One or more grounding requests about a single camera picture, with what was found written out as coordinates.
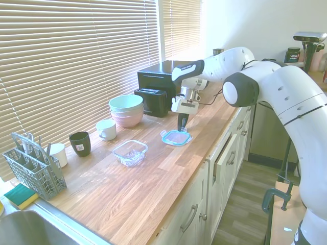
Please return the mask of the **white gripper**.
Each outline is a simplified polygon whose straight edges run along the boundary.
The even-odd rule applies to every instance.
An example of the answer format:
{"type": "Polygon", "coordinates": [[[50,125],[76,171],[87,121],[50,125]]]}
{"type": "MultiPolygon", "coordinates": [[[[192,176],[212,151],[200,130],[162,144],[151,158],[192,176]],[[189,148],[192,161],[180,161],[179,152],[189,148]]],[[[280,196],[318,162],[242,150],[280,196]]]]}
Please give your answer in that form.
{"type": "Polygon", "coordinates": [[[177,129],[186,131],[186,125],[189,114],[196,114],[199,103],[197,101],[188,101],[184,97],[176,96],[172,98],[171,111],[178,113],[177,129]]]}

